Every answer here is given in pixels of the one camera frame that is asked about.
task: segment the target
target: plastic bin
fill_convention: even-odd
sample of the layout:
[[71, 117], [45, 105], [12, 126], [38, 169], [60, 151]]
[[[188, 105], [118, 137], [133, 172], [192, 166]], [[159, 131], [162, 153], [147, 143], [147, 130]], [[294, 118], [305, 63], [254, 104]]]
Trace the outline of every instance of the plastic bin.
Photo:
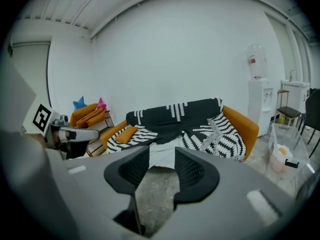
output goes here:
[[296, 127], [273, 123], [268, 147], [267, 174], [290, 180], [309, 163], [306, 146]]

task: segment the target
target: white wall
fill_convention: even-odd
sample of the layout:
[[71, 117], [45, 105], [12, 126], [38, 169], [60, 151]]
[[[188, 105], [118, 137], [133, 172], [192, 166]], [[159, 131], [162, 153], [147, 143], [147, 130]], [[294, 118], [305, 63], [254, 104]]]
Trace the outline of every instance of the white wall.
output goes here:
[[73, 101], [84, 96], [85, 104], [101, 97], [92, 44], [78, 37], [54, 35], [48, 59], [48, 88], [51, 105], [60, 114], [71, 116]]
[[22, 124], [26, 132], [30, 134], [39, 132], [32, 123], [39, 104], [49, 106], [46, 83], [48, 51], [49, 45], [46, 44], [24, 45], [13, 48], [12, 62], [19, 74], [36, 94], [36, 98]]
[[0, 51], [0, 129], [6, 132], [18, 132], [26, 114], [36, 98], [35, 92], [26, 83], [14, 67], [12, 57], [7, 52], [9, 39]]
[[311, 88], [320, 88], [320, 45], [310, 46], [311, 55]]
[[286, 26], [284, 24], [277, 21], [276, 19], [273, 19], [272, 17], [268, 17], [268, 19], [274, 29], [274, 32], [276, 34], [276, 37], [280, 45], [283, 64], [284, 64], [285, 79], [289, 80], [290, 71], [291, 70], [297, 71], [295, 55], [290, 42], [290, 37], [288, 35]]
[[284, 63], [260, 3], [148, 0], [130, 9], [96, 36], [97, 75], [114, 123], [137, 109], [211, 97], [247, 115], [252, 44], [265, 47], [278, 90]]

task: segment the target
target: black and white throw blanket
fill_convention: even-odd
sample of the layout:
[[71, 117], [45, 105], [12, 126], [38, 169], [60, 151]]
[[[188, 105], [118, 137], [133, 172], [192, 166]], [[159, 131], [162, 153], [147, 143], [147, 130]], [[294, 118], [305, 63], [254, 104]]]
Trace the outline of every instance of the black and white throw blanket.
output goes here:
[[108, 140], [107, 153], [151, 143], [164, 144], [180, 135], [180, 145], [189, 149], [235, 160], [244, 158], [246, 152], [241, 137], [223, 116], [220, 98], [133, 111], [126, 115], [126, 121], [138, 130], [126, 144], [115, 141], [126, 128], [118, 131]]

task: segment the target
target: blue plush toy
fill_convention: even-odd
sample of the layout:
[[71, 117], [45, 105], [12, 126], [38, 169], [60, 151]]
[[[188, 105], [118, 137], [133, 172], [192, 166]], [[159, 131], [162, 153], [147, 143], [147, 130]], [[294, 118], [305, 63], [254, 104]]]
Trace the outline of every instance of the blue plush toy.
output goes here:
[[72, 103], [74, 105], [74, 111], [87, 106], [83, 96], [78, 101], [73, 101]]

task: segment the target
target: floor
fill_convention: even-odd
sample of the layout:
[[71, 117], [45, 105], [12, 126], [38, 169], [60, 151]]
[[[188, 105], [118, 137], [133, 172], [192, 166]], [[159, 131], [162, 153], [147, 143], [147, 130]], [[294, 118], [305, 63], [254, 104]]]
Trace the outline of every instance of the floor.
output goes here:
[[[312, 175], [306, 166], [290, 181], [279, 180], [266, 175], [266, 167], [269, 160], [268, 142], [271, 131], [265, 136], [260, 136], [253, 148], [250, 157], [244, 162], [259, 173], [277, 184], [281, 189], [295, 198], [302, 184]], [[309, 144], [309, 138], [313, 130], [304, 129], [302, 138], [309, 154], [316, 145], [320, 133], [316, 131]], [[316, 171], [320, 168], [320, 145], [314, 151], [309, 163]], [[140, 222], [145, 225], [145, 236], [155, 234], [173, 214], [173, 198], [179, 192], [179, 178], [175, 170], [169, 168], [152, 167], [148, 170], [135, 192], [137, 209]]]

